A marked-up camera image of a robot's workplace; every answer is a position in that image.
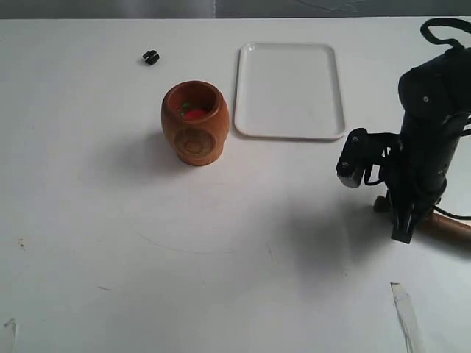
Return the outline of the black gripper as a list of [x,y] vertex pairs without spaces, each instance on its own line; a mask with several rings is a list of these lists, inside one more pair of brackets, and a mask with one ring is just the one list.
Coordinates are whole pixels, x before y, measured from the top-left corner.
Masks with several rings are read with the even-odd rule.
[[399,144],[385,175],[392,204],[391,239],[410,243],[416,224],[434,214],[466,125],[467,113],[437,119],[404,114]]

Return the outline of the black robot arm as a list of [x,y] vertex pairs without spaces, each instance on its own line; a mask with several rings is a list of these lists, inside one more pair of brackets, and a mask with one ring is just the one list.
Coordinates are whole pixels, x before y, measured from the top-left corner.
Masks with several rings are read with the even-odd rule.
[[392,239],[410,243],[432,212],[470,114],[470,50],[450,49],[400,77],[404,109],[397,144],[380,175],[388,189]]

